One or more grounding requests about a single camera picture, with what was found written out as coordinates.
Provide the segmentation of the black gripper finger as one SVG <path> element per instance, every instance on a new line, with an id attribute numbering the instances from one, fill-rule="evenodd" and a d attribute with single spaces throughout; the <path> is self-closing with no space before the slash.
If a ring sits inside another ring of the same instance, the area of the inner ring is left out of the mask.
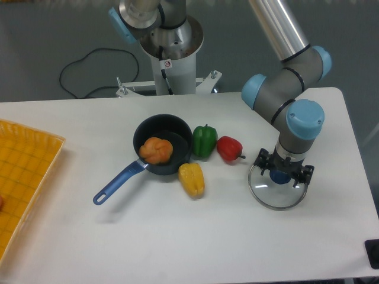
<path id="1" fill-rule="evenodd" d="M 271 154 L 268 150 L 261 148 L 257 158 L 254 161 L 254 166 L 260 168 L 260 175 L 263 176 L 266 170 L 271 169 Z"/>
<path id="2" fill-rule="evenodd" d="M 309 186 L 314 172 L 314 166 L 312 165 L 299 165 L 291 171 L 291 177 L 294 180 L 293 187 L 298 184 L 304 184 Z"/>

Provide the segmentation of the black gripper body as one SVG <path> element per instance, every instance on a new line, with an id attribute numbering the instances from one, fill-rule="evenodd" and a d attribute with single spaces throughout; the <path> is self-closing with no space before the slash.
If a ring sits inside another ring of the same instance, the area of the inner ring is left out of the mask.
<path id="1" fill-rule="evenodd" d="M 290 158 L 283 159 L 277 153 L 273 153 L 269 158 L 270 172 L 281 172 L 293 175 L 301 170 L 304 160 L 292 161 Z"/>

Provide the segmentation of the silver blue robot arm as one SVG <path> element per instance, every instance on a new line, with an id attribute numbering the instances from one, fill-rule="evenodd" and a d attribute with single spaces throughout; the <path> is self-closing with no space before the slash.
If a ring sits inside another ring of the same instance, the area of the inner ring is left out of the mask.
<path id="1" fill-rule="evenodd" d="M 318 103 L 298 97 L 328 74 L 332 60 L 324 48 L 310 45 L 285 1 L 250 5 L 282 63 L 276 76 L 252 76 L 241 91 L 245 104 L 280 134 L 274 152 L 261 150 L 255 163 L 277 184 L 308 185 L 314 168 L 303 161 L 325 115 Z M 195 62 L 204 36 L 185 1 L 121 1 L 108 15 L 126 42 L 139 42 L 150 56 L 158 95 L 198 91 Z"/>

